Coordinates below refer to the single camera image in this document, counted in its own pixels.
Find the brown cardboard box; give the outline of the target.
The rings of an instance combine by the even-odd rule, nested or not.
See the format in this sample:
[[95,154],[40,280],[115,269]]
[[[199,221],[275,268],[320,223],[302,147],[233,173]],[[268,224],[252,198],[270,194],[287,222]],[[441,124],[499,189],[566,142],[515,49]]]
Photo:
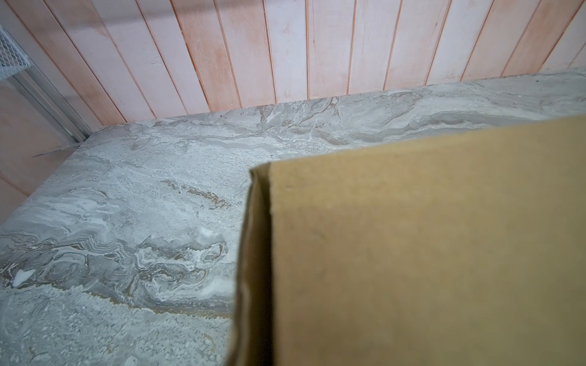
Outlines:
[[583,365],[585,118],[253,168],[229,365]]

